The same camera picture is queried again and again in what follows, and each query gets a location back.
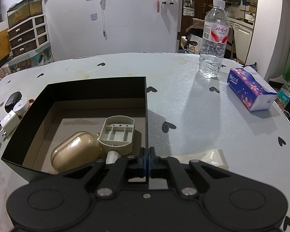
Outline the white square charger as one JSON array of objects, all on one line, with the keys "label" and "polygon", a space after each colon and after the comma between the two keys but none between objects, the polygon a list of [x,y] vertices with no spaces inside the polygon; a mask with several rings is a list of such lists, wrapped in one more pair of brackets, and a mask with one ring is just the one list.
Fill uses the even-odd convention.
[{"label": "white square charger", "polygon": [[10,135],[19,123],[20,119],[14,111],[7,113],[7,115],[0,121],[3,133],[5,135]]}]

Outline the black earbuds case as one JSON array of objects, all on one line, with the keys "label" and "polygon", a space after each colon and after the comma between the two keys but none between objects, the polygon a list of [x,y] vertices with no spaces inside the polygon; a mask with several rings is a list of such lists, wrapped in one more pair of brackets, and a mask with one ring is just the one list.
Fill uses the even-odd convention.
[{"label": "black earbuds case", "polygon": [[22,98],[22,93],[20,91],[16,91],[12,93],[9,98],[7,99],[4,109],[7,113],[13,110],[14,106],[17,102],[19,102]]}]

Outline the painted colourful cabinet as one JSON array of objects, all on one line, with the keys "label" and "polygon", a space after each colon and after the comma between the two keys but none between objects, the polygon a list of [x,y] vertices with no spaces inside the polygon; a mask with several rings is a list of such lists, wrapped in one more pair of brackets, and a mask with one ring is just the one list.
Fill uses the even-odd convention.
[{"label": "painted colourful cabinet", "polygon": [[8,67],[11,73],[15,73],[24,69],[52,63],[53,61],[51,46],[48,44],[40,49],[11,59],[8,62]]}]

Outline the beige plastic brush holder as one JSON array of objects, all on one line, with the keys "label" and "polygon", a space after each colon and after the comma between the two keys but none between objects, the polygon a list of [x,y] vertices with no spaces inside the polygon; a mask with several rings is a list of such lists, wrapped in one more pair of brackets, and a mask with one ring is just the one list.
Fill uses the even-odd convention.
[{"label": "beige plastic brush holder", "polygon": [[98,142],[107,155],[107,165],[132,153],[134,133],[135,120],[131,117],[116,115],[105,119]]}]

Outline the white drawer cabinet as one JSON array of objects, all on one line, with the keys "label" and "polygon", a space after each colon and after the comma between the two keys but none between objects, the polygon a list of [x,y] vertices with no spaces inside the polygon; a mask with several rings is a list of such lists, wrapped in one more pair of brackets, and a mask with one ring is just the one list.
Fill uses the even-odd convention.
[{"label": "white drawer cabinet", "polygon": [[44,14],[26,19],[8,29],[9,43],[13,57],[37,50],[49,43],[46,17]]}]

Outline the clear plastic water bottle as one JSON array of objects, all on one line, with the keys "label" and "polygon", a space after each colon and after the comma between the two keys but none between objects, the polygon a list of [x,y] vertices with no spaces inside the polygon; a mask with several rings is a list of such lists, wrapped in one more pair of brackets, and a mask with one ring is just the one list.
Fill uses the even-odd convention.
[{"label": "clear plastic water bottle", "polygon": [[230,22],[225,1],[213,0],[213,8],[205,16],[199,71],[206,78],[215,78],[222,67]]}]

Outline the glass fish tank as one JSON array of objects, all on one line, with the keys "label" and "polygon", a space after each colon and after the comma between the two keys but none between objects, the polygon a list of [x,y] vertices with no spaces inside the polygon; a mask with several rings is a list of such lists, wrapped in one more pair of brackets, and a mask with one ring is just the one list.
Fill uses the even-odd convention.
[{"label": "glass fish tank", "polygon": [[42,0],[22,0],[7,10],[9,29],[26,19],[43,14]]}]

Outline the beige earbuds case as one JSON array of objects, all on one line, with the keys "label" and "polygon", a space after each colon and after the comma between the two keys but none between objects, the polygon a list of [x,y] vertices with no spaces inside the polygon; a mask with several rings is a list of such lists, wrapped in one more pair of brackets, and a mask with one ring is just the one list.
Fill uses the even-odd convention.
[{"label": "beige earbuds case", "polygon": [[94,135],[86,131],[73,134],[52,151],[52,168],[61,173],[97,160],[101,154],[99,136],[99,132]]}]

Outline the white cartoon tote bag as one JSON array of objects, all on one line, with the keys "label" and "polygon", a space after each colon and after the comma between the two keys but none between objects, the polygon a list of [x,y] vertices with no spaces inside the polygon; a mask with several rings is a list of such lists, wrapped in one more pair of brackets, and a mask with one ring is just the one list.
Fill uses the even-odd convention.
[{"label": "white cartoon tote bag", "polygon": [[195,35],[182,36],[180,40],[181,48],[185,53],[200,54],[202,48],[202,38]]}]

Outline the small green label bottle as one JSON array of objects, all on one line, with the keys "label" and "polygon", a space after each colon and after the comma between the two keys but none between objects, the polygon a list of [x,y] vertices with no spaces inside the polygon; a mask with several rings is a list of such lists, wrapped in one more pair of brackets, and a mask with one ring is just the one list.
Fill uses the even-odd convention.
[{"label": "small green label bottle", "polygon": [[277,104],[281,109],[284,109],[290,102],[290,81],[285,83],[278,92]]}]

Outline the pink keyring loop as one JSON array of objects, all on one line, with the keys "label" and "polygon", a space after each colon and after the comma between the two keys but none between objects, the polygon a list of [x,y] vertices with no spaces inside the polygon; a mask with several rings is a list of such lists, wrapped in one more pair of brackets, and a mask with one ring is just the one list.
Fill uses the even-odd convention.
[{"label": "pink keyring loop", "polygon": [[30,98],[28,101],[29,101],[30,104],[32,104],[35,101],[35,99]]}]

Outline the black cardboard box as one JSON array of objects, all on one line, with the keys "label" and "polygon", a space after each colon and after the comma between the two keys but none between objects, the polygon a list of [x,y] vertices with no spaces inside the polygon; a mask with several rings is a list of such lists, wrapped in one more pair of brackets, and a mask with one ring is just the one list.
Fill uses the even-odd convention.
[{"label": "black cardboard box", "polygon": [[54,174],[50,155],[73,134],[102,131],[105,119],[123,115],[135,120],[132,154],[148,147],[145,77],[93,78],[48,84],[30,106],[1,156],[32,182]]}]

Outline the purple tissue pack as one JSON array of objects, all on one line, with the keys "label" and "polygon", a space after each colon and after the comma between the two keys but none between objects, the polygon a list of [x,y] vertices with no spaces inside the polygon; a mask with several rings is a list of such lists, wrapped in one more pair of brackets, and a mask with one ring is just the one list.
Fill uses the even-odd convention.
[{"label": "purple tissue pack", "polygon": [[252,67],[231,68],[227,84],[248,111],[269,110],[277,92]]}]

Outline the white round tape measure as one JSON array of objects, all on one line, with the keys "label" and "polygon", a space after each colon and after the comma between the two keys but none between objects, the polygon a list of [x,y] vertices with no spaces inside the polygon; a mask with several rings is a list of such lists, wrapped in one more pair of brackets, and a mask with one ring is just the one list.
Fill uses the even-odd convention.
[{"label": "white round tape measure", "polygon": [[30,106],[30,102],[27,97],[23,97],[21,100],[19,100],[15,106],[13,107],[13,111],[18,115],[23,115]]}]

